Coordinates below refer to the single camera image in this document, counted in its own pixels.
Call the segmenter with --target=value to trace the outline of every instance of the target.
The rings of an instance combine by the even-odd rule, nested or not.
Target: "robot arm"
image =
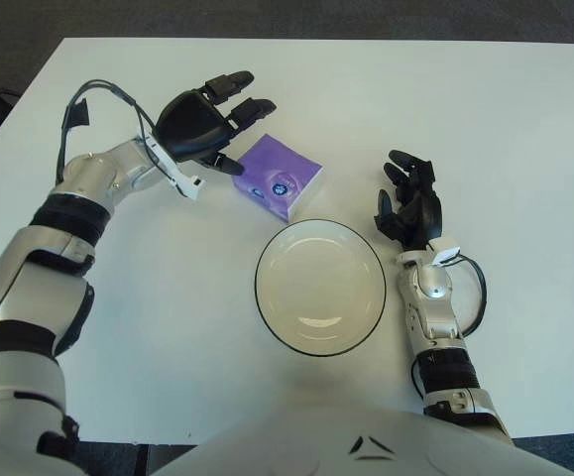
[[[391,151],[389,157],[393,164],[384,169],[402,206],[394,213],[390,197],[381,190],[375,222],[405,249],[397,258],[402,268],[398,286],[425,389],[423,412],[511,441],[488,392],[480,388],[452,310],[452,282],[444,265],[458,256],[460,248],[451,238],[440,236],[441,205],[432,190],[432,164],[400,151]]]
[[[207,81],[168,105],[151,135],[142,129],[140,137],[108,152],[76,157],[63,170],[58,166],[56,187],[1,255],[0,474],[82,474],[67,462],[77,424],[65,413],[56,356],[77,340],[92,307],[94,290],[83,276],[94,262],[94,247],[131,192],[167,178],[196,199],[203,180],[183,175],[177,163],[197,160],[225,173],[243,171],[219,151],[275,106],[247,99],[234,109],[235,117],[223,117],[213,104],[251,80],[242,71]],[[105,88],[138,108],[117,86]]]

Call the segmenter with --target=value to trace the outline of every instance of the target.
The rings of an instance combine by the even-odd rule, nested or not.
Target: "tissue package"
[[[291,221],[311,195],[322,166],[265,134],[239,161],[245,171],[234,185],[270,212]]]

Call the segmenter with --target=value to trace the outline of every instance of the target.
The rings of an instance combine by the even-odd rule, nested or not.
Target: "black cable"
[[[481,287],[481,303],[478,306],[478,312],[476,312],[476,317],[469,325],[469,327],[467,327],[462,332],[463,337],[468,337],[469,335],[472,334],[472,332],[478,329],[479,325],[481,325],[481,322],[483,321],[483,317],[485,316],[485,308],[487,307],[487,282],[485,281],[485,274],[483,273],[483,270],[481,269],[478,263],[476,263],[474,260],[468,258],[465,255],[461,255],[460,253],[458,254],[458,258],[460,258],[458,261],[444,265],[443,268],[456,266],[460,263],[467,262],[470,264],[472,268],[474,268],[476,276],[478,277],[478,284]]]
[[[144,111],[143,108],[139,104],[137,104],[137,101],[135,101],[135,99],[132,96],[130,96],[130,94],[128,94],[126,91],[124,91],[117,84],[114,84],[114,83],[107,81],[105,79],[90,79],[89,81],[86,81],[81,86],[79,86],[79,89],[77,89],[75,94],[73,94],[73,96],[70,98],[70,101],[68,101],[68,104],[66,105],[66,109],[64,110],[64,117],[63,117],[63,120],[61,123],[61,135],[60,135],[60,140],[59,140],[59,151],[57,153],[56,184],[60,184],[64,180],[63,171],[64,171],[64,167],[65,167],[64,162],[65,162],[65,151],[66,151],[66,136],[68,134],[68,131],[70,130],[70,128],[68,127],[68,123],[70,120],[70,112],[71,112],[73,106],[75,105],[75,103],[77,102],[77,100],[79,99],[79,97],[81,97],[81,95],[84,92],[86,92],[90,89],[106,89],[106,90],[112,92],[115,96],[119,97],[121,100],[123,100],[128,105],[135,108],[135,111],[137,112],[137,119],[139,120],[139,128],[141,131],[141,140],[143,141],[144,150],[146,151],[146,155],[148,156],[148,159],[150,159],[150,162],[152,162],[153,165],[157,169],[159,169],[159,171],[166,178],[172,179],[172,177],[170,177],[170,175],[159,165],[159,160],[152,156],[152,154],[150,153],[150,149],[146,145],[146,132],[144,130],[144,122],[143,122],[144,119],[146,120],[146,122],[148,123],[148,125],[150,126],[151,129],[155,128],[154,121],[150,118],[150,116],[146,113],[146,111]],[[182,191],[178,185],[176,185],[176,190],[181,195],[183,195],[183,193],[182,193]]]
[[[416,379],[414,378],[414,367],[416,366],[416,364],[418,363],[418,359],[415,357],[414,361],[412,362],[412,365],[409,367],[409,376],[412,379],[412,384],[414,385],[414,389],[416,390],[416,392],[418,393],[418,395],[421,397],[421,399],[423,400],[423,393],[421,392],[421,390],[418,387],[418,383],[416,382]]]
[[[460,257],[461,257],[461,252],[459,251],[458,253],[456,253],[451,258],[448,258],[446,260],[441,261],[442,268],[445,268],[445,266],[450,266],[452,264],[456,264],[456,263],[452,263],[452,261],[457,260]]]

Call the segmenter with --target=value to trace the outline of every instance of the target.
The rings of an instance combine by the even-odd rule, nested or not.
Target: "table surface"
[[[194,164],[198,202],[164,182],[129,196],[97,246],[96,300],[59,358],[69,413],[87,440],[200,443],[284,402],[354,402],[420,412],[395,286],[398,244],[373,222],[392,190],[390,149],[431,160],[444,232],[482,265],[489,305],[467,339],[512,436],[574,432],[574,45],[193,39],[64,40],[0,129],[0,253],[52,186],[63,108],[87,79],[117,82],[157,117],[181,91],[248,69],[245,96],[278,105],[227,149],[269,133],[326,168],[300,219],[344,223],[388,276],[382,320],[333,358],[287,349],[254,301],[254,272],[285,225]],[[132,137],[132,110],[87,96],[93,127],[67,156]],[[462,323],[474,276],[452,269]]]

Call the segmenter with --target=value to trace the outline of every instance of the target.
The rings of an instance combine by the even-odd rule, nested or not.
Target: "floor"
[[[94,36],[574,43],[574,0],[0,0],[0,86],[24,91],[61,38]],[[574,470],[574,434],[516,445]],[[189,449],[84,442],[75,460],[139,476]]]

